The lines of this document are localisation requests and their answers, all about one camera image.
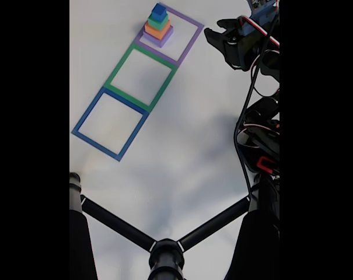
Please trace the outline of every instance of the square outline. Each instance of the square outline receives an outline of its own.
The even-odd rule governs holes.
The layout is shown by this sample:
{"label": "square outline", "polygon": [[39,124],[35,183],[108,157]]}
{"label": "square outline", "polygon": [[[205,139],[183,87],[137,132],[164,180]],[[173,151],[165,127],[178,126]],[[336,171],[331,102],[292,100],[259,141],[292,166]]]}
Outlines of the square outline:
{"label": "square outline", "polygon": [[161,52],[157,51],[156,49],[140,42],[140,39],[142,37],[142,32],[145,30],[144,26],[146,25],[146,22],[144,23],[144,26],[142,27],[142,29],[140,30],[140,32],[137,34],[135,40],[133,43],[135,44],[138,44],[139,46],[143,47],[144,49],[158,55],[159,57],[163,58],[164,60],[168,61],[169,63],[172,63],[173,65],[176,65],[176,66],[180,66],[180,64],[183,62],[183,60],[185,59],[185,57],[187,56],[187,54],[189,53],[190,49],[192,48],[194,42],[197,40],[197,37],[200,35],[200,33],[202,32],[202,29],[204,28],[204,25],[202,23],[199,23],[199,22],[196,22],[194,19],[174,10],[173,8],[171,7],[168,7],[167,5],[159,2],[159,4],[161,4],[162,6],[165,6],[167,8],[167,11],[170,12],[170,13],[173,13],[174,15],[190,22],[191,24],[193,25],[196,25],[198,28],[197,30],[195,31],[192,39],[189,41],[189,43],[187,44],[187,47],[185,48],[185,50],[183,51],[183,53],[181,54],[181,56],[179,57],[179,59],[176,61],[176,60],[173,60],[172,58],[168,57],[167,55],[165,54],[162,54]]}
{"label": "square outline", "polygon": [[[84,134],[79,132],[80,127],[85,122],[85,120],[87,119],[88,115],[93,110],[93,108],[95,107],[95,105],[97,104],[97,102],[100,100],[100,98],[102,97],[102,95],[104,93],[106,93],[110,97],[116,99],[117,101],[123,103],[124,105],[127,105],[128,107],[134,109],[136,112],[142,114],[142,117],[141,117],[139,123],[136,125],[135,129],[131,133],[130,137],[127,139],[126,143],[124,144],[122,150],[120,151],[120,153],[118,155],[116,153],[112,152],[111,150],[105,148],[104,146],[100,145],[96,141],[90,139],[89,137],[87,137]],[[100,150],[101,152],[107,154],[108,156],[111,156],[113,159],[116,159],[116,160],[118,160],[120,162],[120,160],[122,159],[122,157],[126,153],[127,149],[130,147],[132,141],[135,139],[137,133],[141,129],[142,125],[144,124],[144,122],[148,118],[148,115],[149,115],[149,113],[147,111],[145,111],[144,109],[136,106],[135,104],[132,104],[131,102],[129,102],[128,100],[126,100],[125,98],[120,96],[119,94],[116,94],[115,92],[112,92],[110,89],[107,89],[107,88],[105,88],[103,86],[100,89],[100,91],[98,92],[98,94],[95,96],[95,98],[93,99],[91,104],[88,106],[87,110],[81,116],[80,120],[78,121],[76,126],[73,128],[71,133],[74,134],[75,136],[77,136],[78,138],[80,138],[81,140],[85,141],[86,143],[92,145],[96,149]]]}
{"label": "square outline", "polygon": [[[163,82],[162,86],[158,90],[156,96],[154,97],[154,99],[150,105],[146,105],[145,103],[141,102],[140,100],[134,98],[133,96],[129,95],[128,93],[126,93],[126,92],[120,90],[119,88],[110,84],[110,82],[115,78],[116,74],[119,72],[120,68],[123,66],[123,64],[125,63],[127,58],[130,56],[130,54],[133,50],[137,50],[137,51],[149,56],[150,58],[154,59],[155,61],[157,61],[157,62],[159,62],[159,63],[163,64],[164,66],[171,69],[171,72],[167,76],[166,80]],[[138,107],[140,107],[150,113],[153,110],[153,108],[156,106],[158,100],[162,96],[162,94],[165,91],[165,89],[167,88],[167,86],[169,85],[171,79],[174,77],[177,69],[178,69],[177,66],[171,64],[168,61],[163,60],[162,58],[158,57],[154,53],[152,53],[148,50],[145,50],[142,47],[132,43],[130,45],[130,47],[127,49],[127,51],[125,51],[123,57],[119,60],[117,66],[114,68],[114,70],[112,71],[110,76],[107,78],[107,80],[105,81],[103,86],[106,87],[107,89],[110,89],[112,92],[116,92],[121,97],[127,99],[128,101],[134,103]]]}

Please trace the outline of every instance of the black metal rod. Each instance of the black metal rod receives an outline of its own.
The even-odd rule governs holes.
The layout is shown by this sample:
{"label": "black metal rod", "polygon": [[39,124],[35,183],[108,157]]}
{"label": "black metal rod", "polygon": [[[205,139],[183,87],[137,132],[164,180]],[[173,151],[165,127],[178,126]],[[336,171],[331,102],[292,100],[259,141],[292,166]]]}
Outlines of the black metal rod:
{"label": "black metal rod", "polygon": [[144,250],[150,252],[150,249],[155,242],[153,238],[110,213],[108,210],[102,208],[84,195],[81,195],[81,200],[83,202],[82,209],[85,213],[124,236],[129,241],[132,241]]}
{"label": "black metal rod", "polygon": [[200,227],[182,237],[178,242],[183,246],[184,252],[197,245],[213,233],[217,232],[222,227],[231,223],[239,216],[245,214],[249,210],[248,197],[244,197],[231,207],[225,209],[217,216],[211,218]]}

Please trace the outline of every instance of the white surface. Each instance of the white surface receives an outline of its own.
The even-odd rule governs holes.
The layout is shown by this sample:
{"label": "white surface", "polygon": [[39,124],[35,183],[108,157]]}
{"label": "white surface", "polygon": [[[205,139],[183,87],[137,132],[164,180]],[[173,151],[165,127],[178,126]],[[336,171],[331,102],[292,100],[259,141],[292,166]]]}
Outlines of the white surface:
{"label": "white surface", "polygon": [[142,114],[104,93],[79,132],[118,155],[141,118]]}
{"label": "white surface", "polygon": [[[70,0],[70,131],[157,1]],[[164,0],[205,27],[250,15],[246,0]],[[130,148],[118,162],[70,134],[70,171],[82,193],[159,240],[178,240],[247,195],[233,130],[250,73],[232,70],[203,32]],[[278,83],[258,77],[262,94]],[[259,97],[253,93],[250,103]],[[188,280],[223,280],[242,219],[187,251]],[[140,280],[149,254],[88,217],[100,280]]]}
{"label": "white surface", "polygon": [[174,32],[167,40],[166,44],[160,48],[144,37],[140,38],[140,42],[177,61],[186,49],[198,27],[171,12],[168,12],[168,14],[171,25],[174,27]]}
{"label": "white surface", "polygon": [[150,105],[170,72],[171,68],[132,50],[110,84]]}

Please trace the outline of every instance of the orange block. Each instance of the orange block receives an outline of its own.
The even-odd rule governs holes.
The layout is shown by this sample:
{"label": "orange block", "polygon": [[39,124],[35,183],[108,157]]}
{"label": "orange block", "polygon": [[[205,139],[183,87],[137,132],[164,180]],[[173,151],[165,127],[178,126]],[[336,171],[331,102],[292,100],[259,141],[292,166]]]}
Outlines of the orange block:
{"label": "orange block", "polygon": [[156,30],[155,28],[151,27],[149,25],[149,23],[146,22],[145,31],[148,34],[152,35],[153,37],[156,37],[157,39],[162,40],[163,36],[167,33],[170,26],[171,26],[171,20],[168,20],[166,25],[164,26],[164,28],[161,31],[159,31],[159,30]]}

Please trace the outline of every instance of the black cable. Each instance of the black cable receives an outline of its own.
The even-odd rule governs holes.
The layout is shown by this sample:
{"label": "black cable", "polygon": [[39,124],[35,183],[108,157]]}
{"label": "black cable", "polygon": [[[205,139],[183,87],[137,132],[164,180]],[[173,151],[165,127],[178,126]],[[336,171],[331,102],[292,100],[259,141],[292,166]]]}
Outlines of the black cable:
{"label": "black cable", "polygon": [[[255,65],[253,65],[253,67],[251,68],[251,70],[250,70],[250,80],[251,81],[253,81],[253,70],[254,70],[254,68],[257,68],[257,67],[259,67],[259,64],[255,64]],[[269,98],[269,97],[272,97],[272,95],[269,95],[269,96],[265,96],[265,95],[263,95],[263,94],[261,94],[257,89],[256,89],[256,87],[254,87],[253,88],[254,90],[255,90],[255,92],[256,93],[258,93],[261,97],[263,97],[263,98]]]}
{"label": "black cable", "polygon": [[[258,65],[260,65],[260,63],[262,62],[264,51],[267,48],[268,42],[270,41],[270,36],[271,36],[271,34],[272,34],[272,32],[273,32],[273,30],[275,28],[275,25],[276,25],[276,22],[277,22],[278,19],[279,19],[279,14],[277,14],[275,16],[275,18],[273,19],[273,21],[271,22],[270,29],[269,29],[269,31],[267,33],[267,36],[264,39],[263,46],[262,46],[262,49],[261,49],[261,52],[260,52],[260,56],[258,58]],[[253,94],[254,84],[255,84],[255,82],[257,80],[258,73],[259,73],[259,67],[256,67],[256,70],[254,71],[253,80],[252,80],[252,82],[250,84],[249,92],[248,92],[248,94],[246,96],[246,100],[245,100],[245,103],[244,103],[244,106],[243,106],[243,110],[242,110],[242,112],[240,114],[240,117],[239,117],[237,123],[236,123],[236,128],[235,128],[235,131],[233,133],[233,142],[235,144],[235,149],[236,149],[237,155],[239,157],[242,170],[244,172],[244,177],[245,177],[247,190],[249,192],[250,199],[252,199],[251,185],[250,185],[250,182],[249,182],[249,176],[247,175],[246,166],[245,166],[245,164],[243,162],[243,159],[242,159],[242,153],[240,151],[239,144],[237,142],[237,133],[238,133],[238,130],[239,130],[240,126],[241,126],[241,123],[242,123],[243,117],[245,115],[245,111],[247,109],[247,106],[249,105],[249,101],[250,101],[251,95]]]}

